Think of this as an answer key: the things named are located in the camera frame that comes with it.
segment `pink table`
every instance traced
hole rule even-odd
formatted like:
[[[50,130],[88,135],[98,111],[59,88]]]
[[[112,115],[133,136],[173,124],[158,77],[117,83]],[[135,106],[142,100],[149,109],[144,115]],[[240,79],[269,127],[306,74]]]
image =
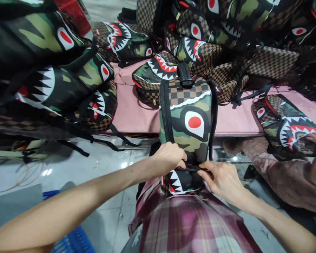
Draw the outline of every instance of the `pink table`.
[[[135,84],[131,74],[135,69],[143,65],[142,61],[119,68],[112,64],[115,69],[115,82],[117,84],[118,107],[113,120],[116,128],[122,133],[159,133],[159,111],[141,103],[138,100]],[[316,123],[316,103],[304,98],[301,94],[289,91],[287,86],[271,88],[269,94],[281,93],[292,101],[302,112]],[[235,110],[232,105],[219,106],[216,136],[253,136],[262,135],[263,130],[259,125],[251,106],[253,99],[245,100]]]

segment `wire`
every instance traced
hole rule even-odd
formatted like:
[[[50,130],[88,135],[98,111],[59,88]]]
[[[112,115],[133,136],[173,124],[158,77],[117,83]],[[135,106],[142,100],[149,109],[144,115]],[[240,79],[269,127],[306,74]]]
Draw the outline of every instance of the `wire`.
[[[20,187],[28,186],[28,185],[30,185],[31,183],[33,183],[35,180],[37,180],[37,179],[40,177],[40,175],[41,175],[41,173],[42,173],[42,171],[43,171],[43,168],[44,168],[44,162],[43,162],[43,161],[44,161],[46,158],[47,158],[47,157],[40,159],[38,162],[36,162],[35,164],[33,164],[31,167],[29,167],[27,164],[25,164],[25,163],[24,163],[24,160],[23,160],[22,158],[18,158],[18,157],[7,157],[7,158],[5,158],[2,162],[0,162],[0,167],[1,167],[3,164],[5,164],[6,162],[8,162],[9,160],[13,160],[13,161],[18,161],[18,162],[22,163],[22,164],[25,166],[25,169],[24,169],[24,170],[22,171],[22,173],[17,177],[17,180],[16,180],[16,182],[15,182],[15,185],[13,185],[12,187],[10,187],[10,188],[8,188],[8,189],[0,190],[0,193],[7,192],[7,191],[12,190],[12,189],[14,189],[14,188],[16,188],[16,187],[19,187],[19,186],[20,186]],[[36,169],[28,176],[30,169],[32,169],[32,168],[35,167],[35,166],[37,166]],[[39,168],[41,168],[41,169],[40,169],[40,171],[39,171],[38,176],[35,177],[31,182],[29,182],[29,183],[27,183],[27,184],[23,184],[23,183],[25,183]]]

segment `shark eye print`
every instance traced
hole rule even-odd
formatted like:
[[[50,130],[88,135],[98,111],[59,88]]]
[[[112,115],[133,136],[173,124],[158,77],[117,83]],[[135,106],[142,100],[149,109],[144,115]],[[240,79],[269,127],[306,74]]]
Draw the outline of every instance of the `shark eye print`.
[[[194,38],[196,38],[197,40],[201,40],[201,31],[197,24],[191,24],[191,33]]]
[[[66,51],[74,47],[74,41],[63,27],[57,30],[57,37]]]
[[[185,126],[191,133],[199,136],[200,138],[204,137],[204,120],[199,113],[188,111],[185,114]]]
[[[102,73],[102,78],[103,78],[103,81],[106,81],[110,75],[110,71],[109,69],[106,67],[105,64],[102,64],[101,65],[101,73]]]
[[[169,40],[168,37],[166,37],[166,46],[167,46],[167,49],[168,49],[169,51],[171,51],[170,40]]]
[[[294,28],[291,30],[294,35],[300,36],[307,32],[307,30],[303,27]]]
[[[152,55],[152,48],[149,47],[145,52],[145,56],[150,56],[150,55]]]
[[[218,1],[219,0],[207,0],[208,9],[211,12],[219,14],[219,3],[218,3]]]
[[[264,115],[264,112],[265,112],[265,109],[264,108],[261,108],[257,111],[257,117],[258,118],[261,118],[262,115]]]

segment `blue plastic crate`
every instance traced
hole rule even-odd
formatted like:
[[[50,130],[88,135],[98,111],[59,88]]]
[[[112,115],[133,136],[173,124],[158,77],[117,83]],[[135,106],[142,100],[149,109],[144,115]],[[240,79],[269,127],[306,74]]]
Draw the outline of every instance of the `blue plastic crate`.
[[[60,193],[59,190],[43,193],[43,200]],[[81,226],[55,243],[53,253],[95,253]]]

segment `pink plaid fabric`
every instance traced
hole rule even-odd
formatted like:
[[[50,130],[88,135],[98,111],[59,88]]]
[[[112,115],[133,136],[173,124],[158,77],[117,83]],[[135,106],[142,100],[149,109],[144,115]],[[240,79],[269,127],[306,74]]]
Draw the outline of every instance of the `pink plaid fabric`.
[[[143,224],[139,252],[259,253],[243,219],[208,190],[167,198],[160,179],[148,181],[129,224]]]

